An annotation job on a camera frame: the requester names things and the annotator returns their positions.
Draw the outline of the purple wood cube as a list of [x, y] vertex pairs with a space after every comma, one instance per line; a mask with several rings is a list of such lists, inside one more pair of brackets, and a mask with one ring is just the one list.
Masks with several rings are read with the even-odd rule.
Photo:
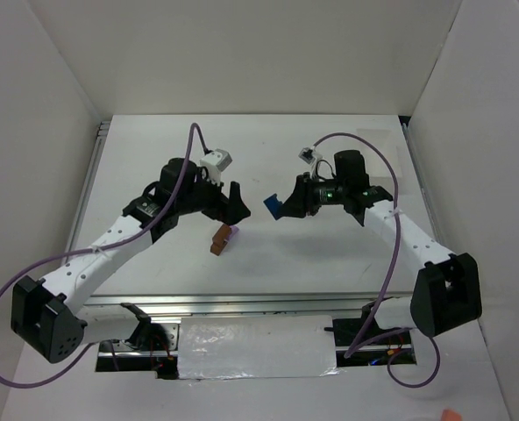
[[235, 225], [231, 226], [230, 233], [227, 236], [227, 240], [231, 240], [239, 231], [239, 228]]

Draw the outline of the blue notched wood block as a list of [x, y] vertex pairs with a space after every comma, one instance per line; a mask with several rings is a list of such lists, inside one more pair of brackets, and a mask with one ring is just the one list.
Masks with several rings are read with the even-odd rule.
[[268, 198], [263, 201], [263, 204], [266, 206], [267, 210], [274, 218], [274, 220], [279, 220], [281, 218], [280, 209], [282, 206], [282, 201], [278, 199], [276, 193], [272, 194]]

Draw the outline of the brown arch wood block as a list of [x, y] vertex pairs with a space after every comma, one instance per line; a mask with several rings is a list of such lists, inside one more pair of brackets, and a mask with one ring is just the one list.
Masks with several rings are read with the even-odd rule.
[[227, 246], [230, 236], [231, 227], [229, 225], [221, 225], [212, 237], [210, 252], [219, 256]]

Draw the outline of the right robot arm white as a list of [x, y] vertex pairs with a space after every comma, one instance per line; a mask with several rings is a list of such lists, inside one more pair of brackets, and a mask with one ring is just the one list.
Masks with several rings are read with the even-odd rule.
[[330, 179], [317, 173], [320, 153], [304, 148], [299, 156], [311, 170], [297, 176], [293, 192], [275, 216], [311, 217], [325, 205], [340, 205], [390, 246], [396, 261], [403, 262], [415, 277], [410, 297], [386, 298], [374, 313], [373, 321], [381, 330], [411, 328], [434, 338], [481, 317], [476, 260], [440, 245], [395, 207], [390, 193], [370, 183], [359, 151], [336, 153]]

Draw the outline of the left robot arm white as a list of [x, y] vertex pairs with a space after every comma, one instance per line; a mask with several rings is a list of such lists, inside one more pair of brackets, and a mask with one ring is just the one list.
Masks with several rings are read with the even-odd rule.
[[192, 213], [235, 225], [251, 212], [231, 182], [222, 192], [221, 174], [231, 165], [220, 149], [194, 163], [173, 158], [160, 178], [130, 201], [121, 216], [83, 255], [34, 280], [26, 275], [12, 289], [11, 329], [54, 364], [65, 360], [82, 342], [87, 322], [78, 313], [91, 295], [127, 261], [142, 253], [180, 217]]

